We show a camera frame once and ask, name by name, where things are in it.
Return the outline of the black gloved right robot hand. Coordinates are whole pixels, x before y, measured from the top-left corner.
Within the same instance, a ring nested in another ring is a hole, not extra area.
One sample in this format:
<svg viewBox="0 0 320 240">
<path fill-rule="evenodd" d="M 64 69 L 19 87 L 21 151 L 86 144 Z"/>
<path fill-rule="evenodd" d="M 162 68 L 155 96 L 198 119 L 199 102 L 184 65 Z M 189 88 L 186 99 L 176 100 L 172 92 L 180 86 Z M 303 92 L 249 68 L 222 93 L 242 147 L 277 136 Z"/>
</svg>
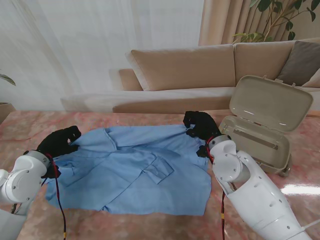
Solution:
<svg viewBox="0 0 320 240">
<path fill-rule="evenodd" d="M 187 128 L 186 134 L 192 138 L 207 141 L 222 135 L 215 120 L 206 112 L 186 111 L 183 124 Z"/>
</svg>

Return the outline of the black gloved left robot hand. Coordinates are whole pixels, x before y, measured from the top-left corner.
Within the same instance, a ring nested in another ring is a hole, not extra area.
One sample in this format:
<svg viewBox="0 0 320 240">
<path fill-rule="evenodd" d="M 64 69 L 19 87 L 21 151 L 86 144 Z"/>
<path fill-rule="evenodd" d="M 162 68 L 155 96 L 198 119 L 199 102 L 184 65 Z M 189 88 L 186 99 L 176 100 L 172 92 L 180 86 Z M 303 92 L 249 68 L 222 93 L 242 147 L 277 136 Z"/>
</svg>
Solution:
<svg viewBox="0 0 320 240">
<path fill-rule="evenodd" d="M 37 151 L 52 158 L 67 155 L 78 150 L 77 144 L 72 144 L 82 133 L 76 125 L 56 130 L 49 134 L 37 147 Z"/>
</svg>

